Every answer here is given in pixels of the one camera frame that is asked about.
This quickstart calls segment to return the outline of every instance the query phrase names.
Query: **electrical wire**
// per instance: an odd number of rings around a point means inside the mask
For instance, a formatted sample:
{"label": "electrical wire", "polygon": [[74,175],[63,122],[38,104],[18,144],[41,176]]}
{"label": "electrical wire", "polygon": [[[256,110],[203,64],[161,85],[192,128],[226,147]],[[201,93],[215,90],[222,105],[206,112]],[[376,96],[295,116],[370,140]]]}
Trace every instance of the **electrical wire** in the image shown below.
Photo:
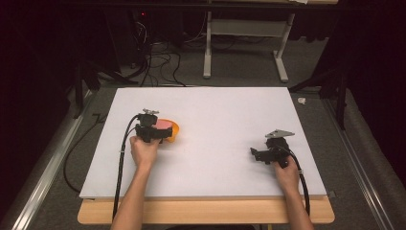
{"label": "electrical wire", "polygon": [[138,114],[135,115],[133,118],[131,118],[131,120],[129,121],[128,126],[124,133],[122,149],[120,150],[119,173],[118,173],[118,177],[117,177],[116,194],[114,196],[113,219],[114,219],[114,217],[116,217],[116,214],[117,214],[117,209],[119,207],[120,189],[122,188],[125,142],[129,135],[130,127],[136,118],[138,118]]}
{"label": "electrical wire", "polygon": [[224,47],[224,48],[216,47],[216,46],[214,45],[214,42],[212,42],[212,48],[213,48],[214,50],[229,50],[230,48],[232,48],[232,47],[237,43],[237,41],[236,41],[235,39],[233,39],[232,36],[229,36],[229,35],[216,35],[216,36],[213,36],[213,39],[214,39],[214,40],[217,40],[217,41],[220,41],[220,42],[223,42],[223,41],[231,41],[231,43],[228,44],[228,45],[227,45],[226,47]]}
{"label": "electrical wire", "polygon": [[148,65],[147,65],[146,73],[145,73],[145,75],[144,75],[144,77],[143,77],[143,81],[142,81],[141,84],[140,84],[140,87],[143,87],[143,86],[144,86],[144,83],[145,83],[146,78],[147,78],[147,76],[148,76],[148,73],[149,73],[149,70],[150,70],[150,67],[151,67],[151,59],[152,59],[151,55],[149,55],[149,58],[146,59],[146,62],[148,63]]}
{"label": "electrical wire", "polygon": [[[134,73],[132,73],[128,76],[122,76],[120,73],[117,73],[117,72],[111,73],[112,71],[110,71],[110,73],[106,72],[110,77],[114,77],[113,79],[115,81],[121,80],[124,83],[134,83],[134,82],[138,83],[137,81],[131,81],[130,79],[138,77],[144,72],[145,72],[144,78],[147,76],[147,72],[149,70],[149,64],[148,64],[148,60],[147,60],[146,56],[148,54],[150,54],[150,47],[149,47],[148,40],[147,40],[147,28],[141,22],[135,22],[135,25],[137,25],[141,28],[137,34],[132,35],[132,37],[134,38],[135,44],[137,46],[137,51],[141,55],[143,55],[143,57],[140,61],[141,62],[140,67],[138,68],[137,71],[135,71]],[[101,75],[99,75],[99,78],[104,81],[113,81],[110,78],[106,78]]]}
{"label": "electrical wire", "polygon": [[75,149],[75,147],[83,140],[83,138],[94,128],[96,127],[98,124],[102,124],[105,122],[105,118],[107,117],[108,114],[104,115],[101,117],[100,113],[94,113],[93,116],[98,116],[96,122],[89,127],[79,138],[78,140],[75,142],[75,144],[71,147],[71,149],[69,149],[69,151],[66,153],[65,156],[65,160],[63,162],[63,178],[65,179],[66,184],[69,186],[69,188],[71,188],[73,191],[75,191],[76,193],[80,193],[80,189],[76,188],[70,181],[68,178],[68,173],[66,172],[67,170],[67,165],[68,165],[68,161],[69,161],[69,157],[71,156],[73,150]]}
{"label": "electrical wire", "polygon": [[[153,68],[158,68],[159,67],[159,73],[162,79],[164,79],[165,81],[171,82],[171,83],[176,83],[176,84],[180,84],[184,87],[186,87],[186,84],[183,83],[182,81],[178,80],[176,78],[176,72],[179,70],[180,67],[180,61],[181,61],[181,55],[175,52],[172,53],[166,53],[166,52],[161,52],[161,53],[153,53],[152,54],[153,58],[159,58],[162,59],[163,62],[158,64],[157,66],[153,66]],[[163,70],[164,70],[164,66],[166,66],[167,64],[170,64],[170,61],[172,60],[172,56],[177,56],[177,62],[176,62],[176,67],[172,72],[172,78],[173,80],[170,80],[168,78],[165,77]]]}
{"label": "electrical wire", "polygon": [[205,37],[205,35],[202,35],[202,33],[203,33],[204,26],[206,25],[206,20],[207,20],[207,13],[205,12],[203,22],[202,22],[202,26],[200,27],[199,33],[194,38],[184,41],[184,43],[193,42],[193,41],[196,41],[196,40],[198,40],[198,39],[200,39],[202,37]]}
{"label": "electrical wire", "polygon": [[151,74],[148,74],[148,75],[149,75],[149,80],[151,82],[152,87],[158,86],[159,85],[158,79],[155,76],[151,75]]}
{"label": "electrical wire", "polygon": [[187,43],[184,43],[185,46],[191,47],[191,48],[200,48],[206,46],[206,40],[201,40],[202,38],[206,37],[205,35],[200,36],[198,39],[195,39],[193,41],[189,41]]}
{"label": "electrical wire", "polygon": [[307,214],[310,216],[310,197],[308,195],[307,185],[305,183],[305,176],[303,174],[302,168],[299,164],[298,158],[296,157],[295,153],[291,150],[289,154],[292,156],[293,160],[295,160],[296,165],[298,166],[299,177],[301,178],[302,187],[304,188],[304,203],[305,203],[305,210]]}

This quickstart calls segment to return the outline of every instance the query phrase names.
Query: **human hand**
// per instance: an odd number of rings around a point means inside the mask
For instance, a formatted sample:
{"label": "human hand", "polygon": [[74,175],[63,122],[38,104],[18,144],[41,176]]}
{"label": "human hand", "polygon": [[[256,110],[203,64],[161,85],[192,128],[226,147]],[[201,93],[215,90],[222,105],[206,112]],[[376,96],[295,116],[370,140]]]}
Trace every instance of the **human hand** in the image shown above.
{"label": "human hand", "polygon": [[282,168],[278,162],[273,162],[277,179],[283,192],[298,193],[299,192],[299,171],[295,160],[292,156],[286,158],[287,167]]}
{"label": "human hand", "polygon": [[129,142],[132,158],[137,168],[151,168],[156,160],[160,140],[152,139],[150,143],[146,143],[141,137],[132,136],[129,138]]}

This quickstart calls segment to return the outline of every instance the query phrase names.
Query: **black controller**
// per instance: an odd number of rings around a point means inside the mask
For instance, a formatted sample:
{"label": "black controller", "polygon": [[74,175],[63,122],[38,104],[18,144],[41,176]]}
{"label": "black controller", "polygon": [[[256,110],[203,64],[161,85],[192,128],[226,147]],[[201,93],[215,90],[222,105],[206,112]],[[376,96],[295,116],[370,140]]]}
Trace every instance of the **black controller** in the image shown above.
{"label": "black controller", "polygon": [[150,143],[151,139],[164,139],[172,136],[172,127],[166,129],[158,129],[154,127],[158,121],[158,117],[154,114],[158,111],[144,109],[145,114],[138,114],[137,120],[140,124],[135,125],[137,136],[141,137],[144,142]]}
{"label": "black controller", "polygon": [[286,157],[290,154],[289,146],[283,137],[270,136],[266,140],[268,150],[258,151],[251,148],[251,153],[257,161],[263,161],[266,165],[271,162],[278,162],[282,168],[287,167]]}

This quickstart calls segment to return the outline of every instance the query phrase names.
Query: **metal rail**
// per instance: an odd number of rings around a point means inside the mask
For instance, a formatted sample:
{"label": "metal rail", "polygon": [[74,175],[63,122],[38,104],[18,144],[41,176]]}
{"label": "metal rail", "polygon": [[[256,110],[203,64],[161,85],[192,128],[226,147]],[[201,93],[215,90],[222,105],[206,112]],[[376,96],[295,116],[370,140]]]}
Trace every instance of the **metal rail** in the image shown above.
{"label": "metal rail", "polygon": [[93,95],[90,93],[90,91],[88,91],[85,96],[86,103],[82,113],[77,119],[73,120],[69,124],[70,128],[64,133],[64,140],[58,144],[50,162],[48,163],[44,173],[41,175],[41,178],[39,178],[38,183],[36,184],[12,230],[28,229],[30,223],[35,217],[35,214],[45,199],[45,196],[48,194],[52,183],[54,182],[59,166],[65,158],[65,154],[68,151],[68,148],[79,128],[81,121],[83,120],[83,114],[87,110],[92,99]]}
{"label": "metal rail", "polygon": [[347,133],[340,128],[335,120],[335,111],[331,101],[322,100],[322,102],[327,110],[327,113],[330,115],[331,121],[333,121],[341,140],[343,141],[355,178],[358,181],[359,187],[361,188],[361,191],[370,206],[376,223],[382,230],[394,229],[391,220],[389,219],[388,214],[382,205],[379,194],[376,192],[373,184],[368,178],[368,174],[365,172],[361,161],[358,159]]}

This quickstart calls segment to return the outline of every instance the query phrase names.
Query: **desk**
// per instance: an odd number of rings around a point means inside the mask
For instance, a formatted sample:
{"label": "desk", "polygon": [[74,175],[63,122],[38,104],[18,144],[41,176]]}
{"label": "desk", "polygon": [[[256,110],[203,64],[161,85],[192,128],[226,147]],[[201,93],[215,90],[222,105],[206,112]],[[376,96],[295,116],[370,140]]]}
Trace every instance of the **desk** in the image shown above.
{"label": "desk", "polygon": [[[290,3],[295,4],[294,0],[228,0],[227,2],[246,2],[246,3]],[[328,4],[335,5],[338,0],[309,0],[307,4]],[[290,30],[293,25],[295,13],[289,13],[286,21],[245,21],[245,20],[223,20],[212,19],[212,12],[207,12],[207,32],[206,32],[206,51],[204,58],[203,78],[209,79],[212,76],[212,35],[249,35],[249,36],[273,36],[281,38],[279,50],[273,51],[273,57],[278,68],[279,77],[282,82],[288,82],[286,70],[282,61],[282,54],[286,45]]]}
{"label": "desk", "polygon": [[[82,224],[110,224],[113,199],[85,199],[78,221]],[[311,199],[313,223],[331,223],[334,213],[325,195]],[[281,198],[257,200],[183,200],[146,201],[144,223],[216,224],[216,223],[288,223],[285,202]]]}
{"label": "desk", "polygon": [[[287,222],[273,168],[249,153],[249,147],[263,149],[263,133],[276,127],[295,133],[287,142],[305,171],[314,222],[334,220],[287,89],[203,87],[118,90],[80,193],[96,200],[83,201],[80,222],[111,221],[115,149],[128,116],[146,102],[162,109],[161,118],[173,118],[180,131],[174,143],[158,150],[146,192],[145,223]],[[128,150],[125,153],[126,162],[132,163]],[[122,196],[134,168],[124,163]]]}

